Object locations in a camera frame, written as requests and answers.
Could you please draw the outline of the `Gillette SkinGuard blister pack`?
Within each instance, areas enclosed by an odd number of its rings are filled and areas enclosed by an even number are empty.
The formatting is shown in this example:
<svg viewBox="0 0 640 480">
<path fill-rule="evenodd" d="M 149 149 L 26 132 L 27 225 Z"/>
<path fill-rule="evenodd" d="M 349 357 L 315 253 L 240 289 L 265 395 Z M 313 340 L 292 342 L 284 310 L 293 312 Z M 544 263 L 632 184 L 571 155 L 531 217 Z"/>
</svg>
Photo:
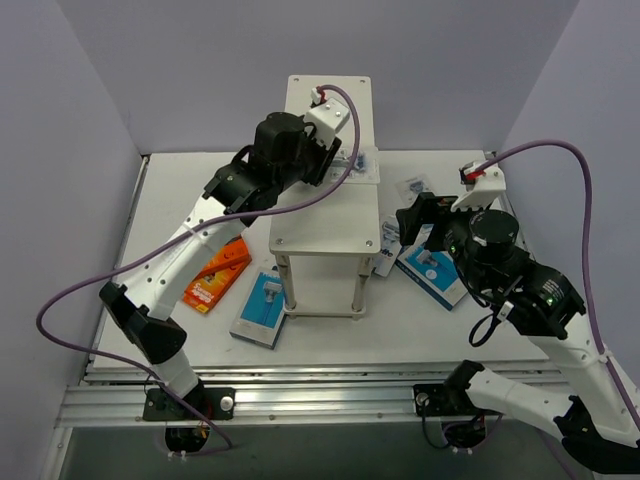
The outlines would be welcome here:
<svg viewBox="0 0 640 480">
<path fill-rule="evenodd" d="M 373 273 L 386 278 L 402 250 L 400 228 L 393 215 L 386 215 L 380 221 L 380 252 L 374 261 Z"/>
</svg>

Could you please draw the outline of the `clear blue-card razor blister pack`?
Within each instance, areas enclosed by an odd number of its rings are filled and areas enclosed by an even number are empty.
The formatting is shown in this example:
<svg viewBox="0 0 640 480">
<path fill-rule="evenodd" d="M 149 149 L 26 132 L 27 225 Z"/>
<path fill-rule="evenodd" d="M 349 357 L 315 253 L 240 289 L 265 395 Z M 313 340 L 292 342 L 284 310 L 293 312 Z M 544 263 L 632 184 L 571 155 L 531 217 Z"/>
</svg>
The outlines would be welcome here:
<svg viewBox="0 0 640 480">
<path fill-rule="evenodd" d="M 418 174 L 411 178 L 398 181 L 396 190 L 404 206 L 411 206 L 421 193 L 432 193 L 433 188 L 425 174 Z"/>
</svg>

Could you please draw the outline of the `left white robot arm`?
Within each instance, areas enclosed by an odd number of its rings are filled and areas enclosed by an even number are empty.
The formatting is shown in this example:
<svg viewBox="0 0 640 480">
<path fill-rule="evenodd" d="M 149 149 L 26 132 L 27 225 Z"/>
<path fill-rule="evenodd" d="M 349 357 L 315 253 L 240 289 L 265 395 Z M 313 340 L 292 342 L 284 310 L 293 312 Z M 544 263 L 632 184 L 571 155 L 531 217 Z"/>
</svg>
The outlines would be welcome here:
<svg viewBox="0 0 640 480">
<path fill-rule="evenodd" d="M 170 388 L 166 408 L 179 419 L 208 411 L 206 392 L 183 346 L 187 333 L 171 317 L 185 289 L 204 266 L 293 184 L 318 186 L 341 146 L 348 112 L 320 107 L 302 116 L 274 112 L 261 121 L 252 144 L 219 168 L 169 248 L 109 281 L 99 297 L 127 339 Z"/>
</svg>

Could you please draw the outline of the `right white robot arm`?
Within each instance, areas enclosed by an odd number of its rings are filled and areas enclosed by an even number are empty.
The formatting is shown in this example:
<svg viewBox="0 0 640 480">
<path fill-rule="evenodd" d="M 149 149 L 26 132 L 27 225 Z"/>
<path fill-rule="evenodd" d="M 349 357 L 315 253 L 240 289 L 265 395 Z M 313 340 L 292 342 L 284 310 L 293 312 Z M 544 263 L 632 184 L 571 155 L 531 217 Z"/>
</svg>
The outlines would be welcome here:
<svg viewBox="0 0 640 480">
<path fill-rule="evenodd" d="M 399 240 L 451 260 L 469 295 L 488 312 L 490 326 L 473 348 L 484 348 L 506 325 L 517 345 L 564 382 L 547 390 L 530 375 L 518 380 L 486 360 L 463 359 L 433 400 L 449 414 L 504 414 L 556 439 L 577 463 L 602 475 L 639 472 L 639 400 L 633 383 L 599 345 L 586 301 L 557 269 L 518 243 L 519 223 L 491 207 L 459 210 L 454 196 L 422 193 L 396 211 Z"/>
</svg>

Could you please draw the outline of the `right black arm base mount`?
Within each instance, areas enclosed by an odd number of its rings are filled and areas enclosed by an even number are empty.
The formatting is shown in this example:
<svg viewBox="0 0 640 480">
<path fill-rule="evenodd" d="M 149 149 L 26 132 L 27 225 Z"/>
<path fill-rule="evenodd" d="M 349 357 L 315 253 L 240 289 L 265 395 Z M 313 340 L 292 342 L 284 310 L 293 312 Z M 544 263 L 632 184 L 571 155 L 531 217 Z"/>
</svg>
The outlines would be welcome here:
<svg viewBox="0 0 640 480">
<path fill-rule="evenodd" d="M 443 384 L 418 383 L 412 386 L 414 410 L 418 417 L 475 416 L 480 409 L 456 399 Z"/>
</svg>

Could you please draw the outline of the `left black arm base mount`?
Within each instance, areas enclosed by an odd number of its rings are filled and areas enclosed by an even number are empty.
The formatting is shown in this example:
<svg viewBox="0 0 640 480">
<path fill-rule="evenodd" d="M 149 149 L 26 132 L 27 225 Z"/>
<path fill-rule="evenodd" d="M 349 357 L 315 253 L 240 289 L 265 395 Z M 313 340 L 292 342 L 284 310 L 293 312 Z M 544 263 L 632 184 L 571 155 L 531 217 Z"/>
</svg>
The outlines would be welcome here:
<svg viewBox="0 0 640 480">
<path fill-rule="evenodd" d="M 230 387 L 204 387 L 185 399 L 194 409 L 211 420 L 231 420 L 234 417 L 236 390 Z M 198 417 L 170 397 L 161 388 L 146 392 L 142 419 L 149 422 L 197 420 Z"/>
</svg>

